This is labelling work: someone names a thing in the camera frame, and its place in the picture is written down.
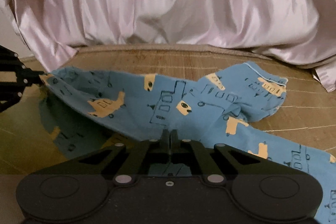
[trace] blue patterned garment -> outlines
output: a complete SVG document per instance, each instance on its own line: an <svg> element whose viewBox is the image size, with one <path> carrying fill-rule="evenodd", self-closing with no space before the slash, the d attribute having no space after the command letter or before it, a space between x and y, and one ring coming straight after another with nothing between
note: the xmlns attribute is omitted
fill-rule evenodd
<svg viewBox="0 0 336 224"><path fill-rule="evenodd" d="M50 126L49 131L68 158L104 145L108 137L101 128L138 141L159 139L164 128L177 129L180 139L198 140L209 148L225 143L309 173L324 192L315 219L336 224L335 157L249 125L279 109L288 81L253 62L234 65L198 81L74 67L56 70L42 79L52 96L60 99L53 101L49 112L41 111L42 121L57 119L59 123L61 117L66 119L60 130L55 132ZM60 114L56 105L63 103L70 108L63 108Z"/></svg>

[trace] silver screw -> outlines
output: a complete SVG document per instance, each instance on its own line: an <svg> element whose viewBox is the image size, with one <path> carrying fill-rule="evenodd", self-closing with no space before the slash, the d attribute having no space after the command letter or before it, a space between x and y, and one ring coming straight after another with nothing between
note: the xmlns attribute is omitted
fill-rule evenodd
<svg viewBox="0 0 336 224"><path fill-rule="evenodd" d="M172 181L167 181L167 182L166 182L166 185L167 185L167 186L174 186L174 184L175 184L175 183L172 182Z"/></svg>
<svg viewBox="0 0 336 224"><path fill-rule="evenodd" d="M129 183L132 180L132 177L129 175L118 175L115 178L115 181L118 183Z"/></svg>
<svg viewBox="0 0 336 224"><path fill-rule="evenodd" d="M221 175L210 175L208 176L208 181L212 183L221 183L224 180L224 177Z"/></svg>

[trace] pink satin fabric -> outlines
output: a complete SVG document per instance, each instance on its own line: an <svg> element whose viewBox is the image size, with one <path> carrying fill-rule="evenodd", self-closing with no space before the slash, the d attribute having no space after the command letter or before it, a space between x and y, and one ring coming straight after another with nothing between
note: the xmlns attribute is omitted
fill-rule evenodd
<svg viewBox="0 0 336 224"><path fill-rule="evenodd" d="M78 46L147 43L248 48L336 82L335 0L2 0L36 58L54 70Z"/></svg>

